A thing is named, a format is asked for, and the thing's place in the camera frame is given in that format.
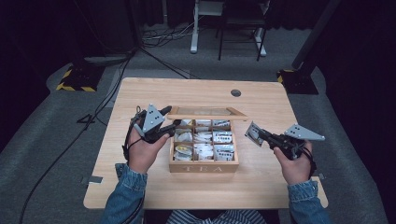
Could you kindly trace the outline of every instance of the person's left hand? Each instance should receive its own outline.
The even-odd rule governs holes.
[[[132,128],[131,136],[128,141],[128,146],[140,138],[139,133],[135,128]],[[129,168],[140,174],[146,174],[152,163],[157,159],[157,154],[168,140],[169,134],[166,133],[157,142],[150,144],[143,139],[136,142],[129,149]]]

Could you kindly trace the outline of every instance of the chair leg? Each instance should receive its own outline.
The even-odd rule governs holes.
[[[223,27],[220,28],[220,47],[219,47],[219,57],[218,60],[221,59],[221,50],[222,50],[222,41],[223,41],[224,30]]]
[[[260,57],[262,56],[262,45],[264,44],[264,38],[265,38],[266,33],[267,33],[267,30],[265,28],[262,28],[262,42],[260,43],[259,54],[257,55],[257,62],[259,61]]]

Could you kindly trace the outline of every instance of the wooden table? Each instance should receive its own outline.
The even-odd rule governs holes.
[[[240,90],[234,97],[231,90]],[[115,163],[125,162],[121,145],[131,117],[140,105],[230,106],[248,116],[234,122],[239,167],[234,174],[170,173],[170,140],[148,171],[146,209],[277,209],[288,208],[287,184],[268,145],[256,146],[245,132],[251,121],[272,133],[283,133],[296,122],[289,99],[279,83],[163,78],[125,78],[108,123],[84,199],[87,208],[104,208],[118,179]],[[318,178],[318,196],[328,205]]]

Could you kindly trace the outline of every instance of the denim jacket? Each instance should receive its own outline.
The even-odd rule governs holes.
[[[108,197],[101,223],[141,223],[148,175],[141,175],[124,164],[122,176]],[[320,204],[318,183],[308,180],[289,185],[290,212],[297,223],[331,223]]]

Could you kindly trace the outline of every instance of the triangular metal bracket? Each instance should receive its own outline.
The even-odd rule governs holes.
[[[143,133],[147,133],[164,121],[165,117],[160,113],[160,111],[158,111],[153,104],[149,104],[148,112],[145,118],[145,124],[143,125]]]
[[[306,140],[315,140],[315,141],[325,140],[325,137],[323,135],[314,133],[297,123],[289,127],[285,131],[285,135],[297,139],[306,139]]]

